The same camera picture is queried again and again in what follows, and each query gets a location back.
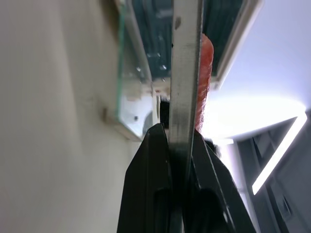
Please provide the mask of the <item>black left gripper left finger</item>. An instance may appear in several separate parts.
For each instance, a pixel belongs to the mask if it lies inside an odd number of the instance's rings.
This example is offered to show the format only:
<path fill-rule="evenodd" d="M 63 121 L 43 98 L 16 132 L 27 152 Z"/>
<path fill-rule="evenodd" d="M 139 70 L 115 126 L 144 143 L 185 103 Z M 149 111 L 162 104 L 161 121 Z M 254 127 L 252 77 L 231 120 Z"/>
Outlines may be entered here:
<path fill-rule="evenodd" d="M 117 231 L 169 232 L 171 195 L 168 141 L 164 127 L 156 124 L 147 131 L 126 171 Z"/>

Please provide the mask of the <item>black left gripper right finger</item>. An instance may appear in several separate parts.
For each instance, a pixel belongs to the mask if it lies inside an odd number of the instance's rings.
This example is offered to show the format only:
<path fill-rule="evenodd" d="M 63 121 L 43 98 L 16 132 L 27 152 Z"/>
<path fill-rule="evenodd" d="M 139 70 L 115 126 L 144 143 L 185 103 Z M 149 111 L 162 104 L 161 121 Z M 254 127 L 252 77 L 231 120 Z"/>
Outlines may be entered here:
<path fill-rule="evenodd" d="M 183 220 L 187 233 L 254 233 L 233 178 L 210 144 L 194 132 Z"/>

